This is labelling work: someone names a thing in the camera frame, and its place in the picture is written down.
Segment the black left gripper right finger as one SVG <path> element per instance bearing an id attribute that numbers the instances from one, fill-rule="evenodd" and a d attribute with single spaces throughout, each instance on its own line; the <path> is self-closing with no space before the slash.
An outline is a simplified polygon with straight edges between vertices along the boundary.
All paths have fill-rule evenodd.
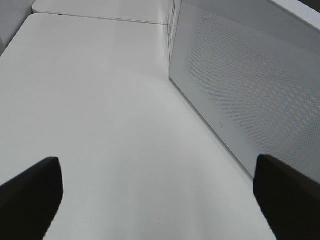
<path id="1" fill-rule="evenodd" d="M 320 238 L 320 185 L 271 155 L 258 156 L 253 194 L 278 240 Z"/>

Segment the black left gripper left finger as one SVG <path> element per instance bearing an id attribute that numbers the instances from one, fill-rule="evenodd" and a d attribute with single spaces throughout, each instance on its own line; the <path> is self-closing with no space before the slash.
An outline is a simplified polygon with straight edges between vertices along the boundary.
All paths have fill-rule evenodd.
<path id="1" fill-rule="evenodd" d="M 64 195 L 58 157 L 47 157 L 0 187 L 0 238 L 42 240 Z"/>

